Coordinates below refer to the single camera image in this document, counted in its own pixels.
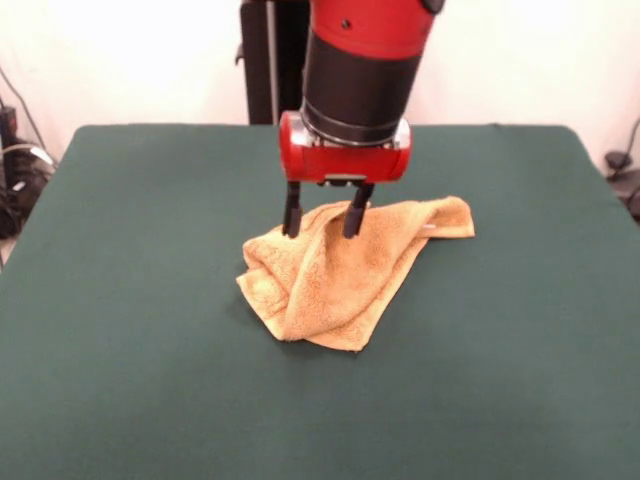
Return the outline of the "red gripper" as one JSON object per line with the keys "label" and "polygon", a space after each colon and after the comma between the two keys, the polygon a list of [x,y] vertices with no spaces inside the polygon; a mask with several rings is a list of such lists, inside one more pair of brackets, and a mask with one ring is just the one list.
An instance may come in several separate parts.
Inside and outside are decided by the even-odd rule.
{"label": "red gripper", "polygon": [[302,218],[301,183],[346,181],[359,183],[346,211],[343,236],[359,235],[368,202],[377,183],[399,180],[411,155],[412,134],[402,119],[391,140],[378,146],[356,147],[332,143],[308,129],[298,111],[286,111],[279,125],[281,164],[287,182],[282,234],[296,238]]}

